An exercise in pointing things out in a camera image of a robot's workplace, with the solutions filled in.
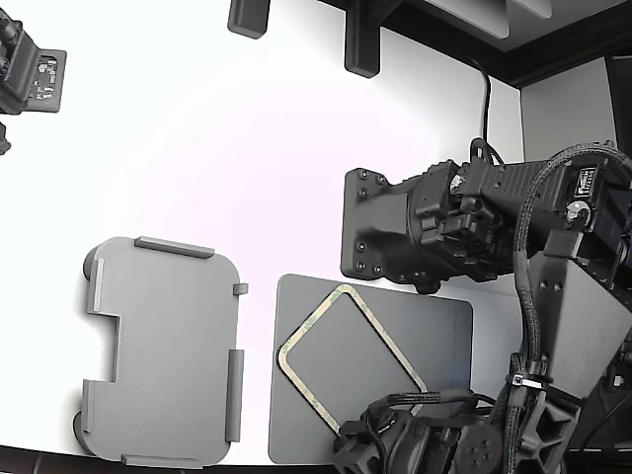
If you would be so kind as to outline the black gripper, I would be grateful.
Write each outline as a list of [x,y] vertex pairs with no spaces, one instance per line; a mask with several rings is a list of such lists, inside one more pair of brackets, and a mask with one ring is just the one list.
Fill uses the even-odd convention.
[[345,423],[333,464],[342,474],[492,473],[493,406],[475,392],[389,394]]

